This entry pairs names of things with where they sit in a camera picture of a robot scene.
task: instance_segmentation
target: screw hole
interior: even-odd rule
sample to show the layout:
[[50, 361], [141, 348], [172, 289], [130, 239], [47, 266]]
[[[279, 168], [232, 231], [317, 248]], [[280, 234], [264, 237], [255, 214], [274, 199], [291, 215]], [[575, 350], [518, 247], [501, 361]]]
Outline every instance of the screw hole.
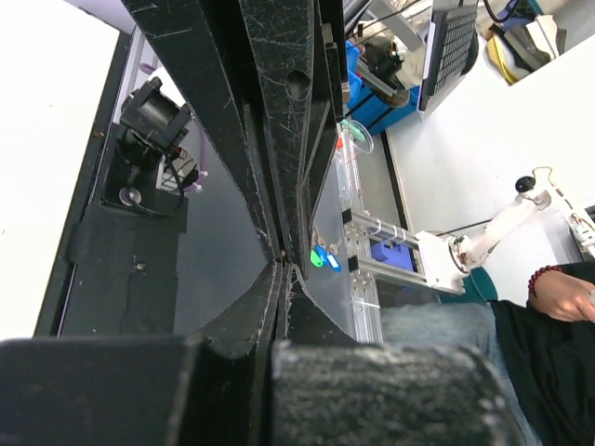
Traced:
[[310, 77], [300, 70], [292, 71], [285, 79], [285, 89], [293, 100], [304, 100], [310, 92]]

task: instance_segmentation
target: black jacket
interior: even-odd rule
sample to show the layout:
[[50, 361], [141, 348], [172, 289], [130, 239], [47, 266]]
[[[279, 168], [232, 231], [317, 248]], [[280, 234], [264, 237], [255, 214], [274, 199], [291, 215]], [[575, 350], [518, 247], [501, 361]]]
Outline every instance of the black jacket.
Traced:
[[[595, 282], [595, 263], [562, 270]], [[554, 321], [508, 301], [492, 305], [510, 380], [544, 445], [593, 446], [595, 323]]]

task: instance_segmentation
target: blue container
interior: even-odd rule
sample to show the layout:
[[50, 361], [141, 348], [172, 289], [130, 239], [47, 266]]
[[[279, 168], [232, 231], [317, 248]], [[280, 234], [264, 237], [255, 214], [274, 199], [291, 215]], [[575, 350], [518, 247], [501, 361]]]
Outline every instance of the blue container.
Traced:
[[349, 40], [345, 42], [345, 48], [347, 55], [347, 76], [350, 83], [350, 101], [347, 103], [347, 107], [351, 108], [357, 104], [360, 89], [362, 88], [362, 79], [355, 73], [357, 59], [360, 58], [360, 50]]
[[413, 262], [409, 248], [403, 244], [392, 245], [380, 242], [371, 247], [372, 258], [397, 268], [413, 271]]
[[[411, 113], [417, 110], [417, 98], [419, 96], [419, 87], [416, 86], [415, 88], [412, 88], [410, 92], [411, 98], [409, 99], [409, 103], [407, 105], [399, 109], [392, 109], [387, 104], [378, 99], [376, 96], [373, 96], [370, 99], [364, 101], [372, 93], [370, 88], [364, 86], [360, 90], [360, 95], [356, 104], [359, 104], [360, 101], [364, 101], [364, 103], [351, 116], [354, 120], [359, 121], [360, 123], [365, 125], [368, 131], [370, 132], [370, 135], [377, 135], [378, 133], [386, 130], [391, 125], [401, 121], [404, 117], [409, 116]], [[389, 110], [392, 111], [386, 114], [386, 116], [384, 116], [382, 119], [378, 120], [380, 116], [382, 116]]]

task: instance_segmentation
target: white robotic arm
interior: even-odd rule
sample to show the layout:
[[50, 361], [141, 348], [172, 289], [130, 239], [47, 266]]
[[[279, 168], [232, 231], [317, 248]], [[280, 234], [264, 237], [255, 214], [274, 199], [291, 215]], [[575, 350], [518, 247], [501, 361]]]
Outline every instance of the white robotic arm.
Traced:
[[[538, 175], [548, 169], [547, 175]], [[549, 167], [537, 168], [530, 177], [516, 183], [519, 193], [515, 201], [496, 216], [476, 236], [451, 236], [440, 239], [421, 232], [419, 252], [429, 286], [449, 293], [464, 292], [462, 280], [472, 269], [478, 268], [492, 253], [497, 244], [527, 218], [555, 205], [570, 226], [581, 247], [595, 256], [595, 223], [585, 210], [573, 205], [554, 183]]]

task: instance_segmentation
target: hand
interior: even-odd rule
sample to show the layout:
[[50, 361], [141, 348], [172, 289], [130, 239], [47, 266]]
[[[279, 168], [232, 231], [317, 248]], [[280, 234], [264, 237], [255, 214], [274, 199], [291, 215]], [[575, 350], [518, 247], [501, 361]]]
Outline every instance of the hand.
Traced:
[[588, 300], [593, 283], [581, 281], [559, 271], [543, 273], [535, 282], [535, 294], [529, 296], [537, 311], [558, 321], [593, 321], [595, 307]]

